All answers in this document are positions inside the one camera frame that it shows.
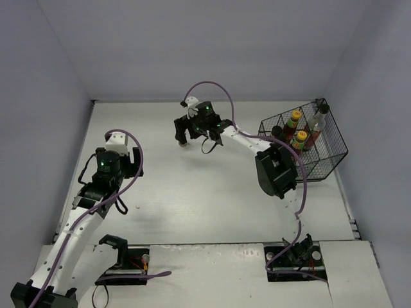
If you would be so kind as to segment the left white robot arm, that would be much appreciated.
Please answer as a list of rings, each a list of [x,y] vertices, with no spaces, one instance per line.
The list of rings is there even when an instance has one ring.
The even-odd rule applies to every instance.
[[[97,170],[75,196],[66,226],[49,255],[27,283],[13,287],[10,297],[15,307],[78,307],[84,293],[109,267],[126,266],[127,240],[114,235],[100,239],[90,261],[80,262],[80,257],[111,207],[127,214],[122,183],[143,175],[143,152],[139,146],[131,152],[125,146],[105,147],[94,156]]]

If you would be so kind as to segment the tall clear red-label bottle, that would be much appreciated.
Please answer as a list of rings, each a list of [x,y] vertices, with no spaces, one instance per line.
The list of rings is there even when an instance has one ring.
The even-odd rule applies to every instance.
[[[309,151],[315,145],[315,141],[326,126],[326,116],[329,112],[329,106],[325,103],[319,106],[317,113],[312,116],[306,123],[304,131],[308,137],[304,144],[303,151]]]

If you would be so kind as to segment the sauce bottle yellow cap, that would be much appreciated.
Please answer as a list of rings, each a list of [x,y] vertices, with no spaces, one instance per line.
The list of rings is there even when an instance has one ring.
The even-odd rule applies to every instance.
[[[283,135],[285,143],[289,144],[292,140],[301,116],[302,113],[299,110],[293,110],[291,116],[289,117],[287,122],[285,122],[283,126]]]
[[[299,130],[297,134],[294,136],[291,146],[297,155],[301,154],[307,137],[308,134],[304,130]]]

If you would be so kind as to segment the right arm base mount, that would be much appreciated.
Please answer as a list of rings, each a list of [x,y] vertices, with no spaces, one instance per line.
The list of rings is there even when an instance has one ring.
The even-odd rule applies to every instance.
[[[267,270],[268,282],[328,281],[319,243],[311,235],[296,242],[289,250],[270,263]]]

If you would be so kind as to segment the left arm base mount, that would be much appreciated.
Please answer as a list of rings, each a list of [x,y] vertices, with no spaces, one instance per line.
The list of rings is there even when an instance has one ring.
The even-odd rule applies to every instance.
[[[147,247],[129,246],[128,241],[114,235],[105,235],[98,244],[107,244],[117,251],[116,263],[107,269],[101,278],[108,280],[96,281],[96,286],[145,286],[147,279],[128,278],[132,275],[146,275],[150,260],[150,249]]]

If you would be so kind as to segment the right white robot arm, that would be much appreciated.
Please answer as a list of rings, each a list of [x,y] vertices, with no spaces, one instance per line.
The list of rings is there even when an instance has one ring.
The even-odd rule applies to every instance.
[[[297,170],[292,154],[281,144],[250,138],[236,129],[229,119],[221,119],[210,101],[199,102],[191,96],[180,105],[186,114],[174,120],[175,139],[180,146],[188,144],[187,138],[204,137],[217,146],[230,147],[252,158],[257,173],[258,184],[268,196],[277,198],[275,206],[285,245],[284,256],[291,264],[299,264],[307,257],[306,247],[297,242],[301,236],[302,223],[297,208]]]

